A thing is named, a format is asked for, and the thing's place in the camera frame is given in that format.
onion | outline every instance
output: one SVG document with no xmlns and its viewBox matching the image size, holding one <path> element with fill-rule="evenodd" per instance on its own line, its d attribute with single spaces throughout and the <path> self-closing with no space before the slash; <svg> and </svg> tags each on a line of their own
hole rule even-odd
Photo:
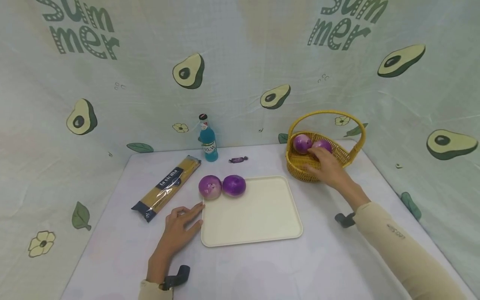
<svg viewBox="0 0 480 300">
<path fill-rule="evenodd" d="M 299 134 L 293 139 L 293 148 L 300 154 L 307 154 L 312 147 L 312 140 L 305 134 Z"/>
<path fill-rule="evenodd" d="M 247 189 L 245 179 L 238 175 L 229 175 L 223 179 L 223 192 L 231 197 L 241 196 Z"/>
<path fill-rule="evenodd" d="M 312 148 L 322 147 L 325 148 L 328 152 L 332 153 L 332 144 L 327 140 L 319 140 L 313 143 Z"/>
<path fill-rule="evenodd" d="M 217 176 L 207 175 L 198 183 L 198 190 L 205 199 L 213 200 L 220 197 L 222 193 L 222 182 Z"/>
</svg>

spaghetti package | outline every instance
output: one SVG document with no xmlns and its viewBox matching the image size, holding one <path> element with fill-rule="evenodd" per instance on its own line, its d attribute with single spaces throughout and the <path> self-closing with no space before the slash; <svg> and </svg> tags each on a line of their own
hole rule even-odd
<svg viewBox="0 0 480 300">
<path fill-rule="evenodd" d="M 202 163 L 201 160 L 188 155 L 162 181 L 151 189 L 132 210 L 139 211 L 150 222 L 157 213 L 172 199 L 187 179 Z"/>
</svg>

green leaf print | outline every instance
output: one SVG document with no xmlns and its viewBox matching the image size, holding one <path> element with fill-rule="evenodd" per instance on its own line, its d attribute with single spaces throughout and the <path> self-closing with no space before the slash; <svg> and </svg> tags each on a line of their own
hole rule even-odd
<svg viewBox="0 0 480 300">
<path fill-rule="evenodd" d="M 144 143 L 130 143 L 127 145 L 130 149 L 138 153 L 150 153 L 153 152 L 153 148 L 150 145 Z"/>
<path fill-rule="evenodd" d="M 364 123 L 363 127 L 367 128 L 367 125 L 368 123 Z M 355 136 L 355 135 L 359 135 L 360 133 L 361 133 L 360 126 L 357 126 L 354 129 L 347 131 L 347 135 L 345 135 L 344 137 Z"/>
<path fill-rule="evenodd" d="M 288 141 L 288 134 L 286 134 L 286 133 L 280 133 L 280 134 L 278 135 L 278 142 L 279 142 L 280 144 L 286 144 L 287 141 Z"/>
<path fill-rule="evenodd" d="M 407 209 L 412 213 L 412 215 L 417 219 L 417 221 L 419 221 L 421 218 L 421 211 L 418 208 L 418 206 L 415 203 L 413 203 L 413 200 L 410 194 L 407 192 L 403 192 L 400 195 L 400 200 L 407 207 Z"/>
<path fill-rule="evenodd" d="M 87 228 L 88 231 L 92 229 L 90 225 L 88 225 L 88 221 L 90 221 L 90 212 L 85 207 L 85 205 L 77 202 L 77 206 L 72 214 L 72 225 L 76 229 Z"/>
</svg>

bottle label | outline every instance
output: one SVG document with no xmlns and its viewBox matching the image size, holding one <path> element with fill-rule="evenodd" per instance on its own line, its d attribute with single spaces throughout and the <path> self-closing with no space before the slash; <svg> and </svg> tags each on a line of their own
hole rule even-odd
<svg viewBox="0 0 480 300">
<path fill-rule="evenodd" d="M 213 143 L 210 143 L 210 144 L 204 144 L 203 146 L 204 146 L 204 151 L 207 154 L 213 153 L 216 149 L 215 141 L 213 141 Z"/>
</svg>

basket handle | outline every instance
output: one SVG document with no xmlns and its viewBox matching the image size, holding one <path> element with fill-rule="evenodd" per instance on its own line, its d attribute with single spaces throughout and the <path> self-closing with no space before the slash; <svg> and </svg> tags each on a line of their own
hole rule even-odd
<svg viewBox="0 0 480 300">
<path fill-rule="evenodd" d="M 360 149 L 363 147 L 363 144 L 365 143 L 366 131 L 365 131 L 365 127 L 363 126 L 363 124 L 357 118 L 355 118 L 354 116 L 352 116 L 350 114 L 347 114 L 346 112 L 343 112 L 343 111 L 339 111 L 339 110 L 317 110 L 317 111 L 313 111 L 311 113 L 308 113 L 308 114 L 298 118 L 295 122 L 293 122 L 292 126 L 290 126 L 290 129 L 288 130 L 288 143 L 290 143 L 290 138 L 292 137 L 293 130 L 295 129 L 295 126 L 297 126 L 297 124 L 300 123 L 301 120 L 303 120 L 305 118 L 308 118 L 310 116 L 319 115 L 319 114 L 337 114 L 337 115 L 341 115 L 341 116 L 346 116 L 346 117 L 349 117 L 350 119 L 354 120 L 359 125 L 360 130 L 361 130 L 361 137 L 360 137 L 358 143 L 355 146 L 353 146 L 352 150 L 349 153 L 351 159 L 353 160 L 357 156 Z"/>
</svg>

